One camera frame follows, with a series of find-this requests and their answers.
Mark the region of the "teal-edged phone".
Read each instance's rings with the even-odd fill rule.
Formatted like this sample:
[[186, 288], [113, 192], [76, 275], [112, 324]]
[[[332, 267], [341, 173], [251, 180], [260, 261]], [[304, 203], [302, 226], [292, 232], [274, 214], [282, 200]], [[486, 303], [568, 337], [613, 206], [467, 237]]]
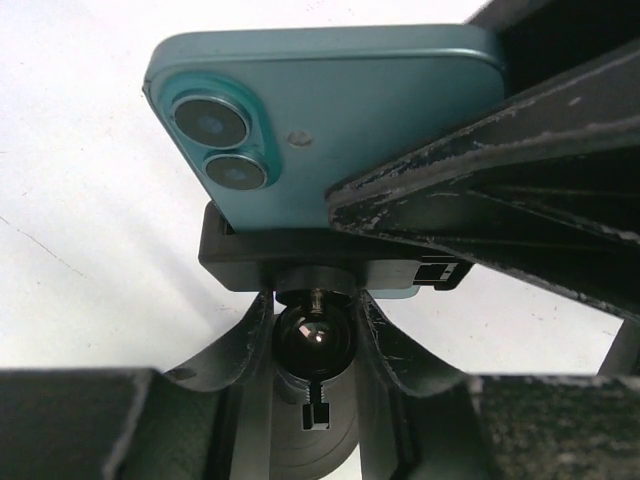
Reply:
[[473, 25], [194, 32], [155, 48], [143, 91], [210, 196], [199, 260], [226, 289], [329, 265], [404, 299], [421, 255], [331, 231], [326, 192], [501, 102], [505, 69]]

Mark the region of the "black pole phone stand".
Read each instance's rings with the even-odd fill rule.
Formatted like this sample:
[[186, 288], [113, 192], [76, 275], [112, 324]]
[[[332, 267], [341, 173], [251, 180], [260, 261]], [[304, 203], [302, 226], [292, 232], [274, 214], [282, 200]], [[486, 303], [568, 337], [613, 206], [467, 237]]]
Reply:
[[300, 265], [266, 281], [283, 305], [269, 475], [319, 479], [354, 451], [367, 479], [445, 479], [456, 449], [446, 406], [462, 373], [392, 325], [352, 272]]

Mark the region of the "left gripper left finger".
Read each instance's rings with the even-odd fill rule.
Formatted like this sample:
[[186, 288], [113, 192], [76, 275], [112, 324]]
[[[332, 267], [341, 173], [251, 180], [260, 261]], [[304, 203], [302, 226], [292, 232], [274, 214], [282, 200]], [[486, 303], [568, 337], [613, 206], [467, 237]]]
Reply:
[[167, 373], [5, 369], [5, 479], [265, 479], [273, 296]]

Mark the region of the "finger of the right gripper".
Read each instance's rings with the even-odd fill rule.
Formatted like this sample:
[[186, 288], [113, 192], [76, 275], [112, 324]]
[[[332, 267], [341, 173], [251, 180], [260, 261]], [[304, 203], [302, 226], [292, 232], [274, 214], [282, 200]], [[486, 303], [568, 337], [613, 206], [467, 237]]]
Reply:
[[518, 94], [639, 38], [639, 0], [494, 0], [467, 23], [496, 34]]
[[630, 42], [327, 194], [339, 231], [432, 247], [639, 316], [639, 46]]

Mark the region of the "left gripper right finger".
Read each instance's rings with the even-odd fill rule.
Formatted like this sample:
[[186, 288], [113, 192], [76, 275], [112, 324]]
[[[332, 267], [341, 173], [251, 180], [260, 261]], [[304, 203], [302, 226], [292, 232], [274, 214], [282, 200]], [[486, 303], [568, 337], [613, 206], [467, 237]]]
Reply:
[[469, 375], [354, 302], [366, 479], [635, 479], [635, 376]]

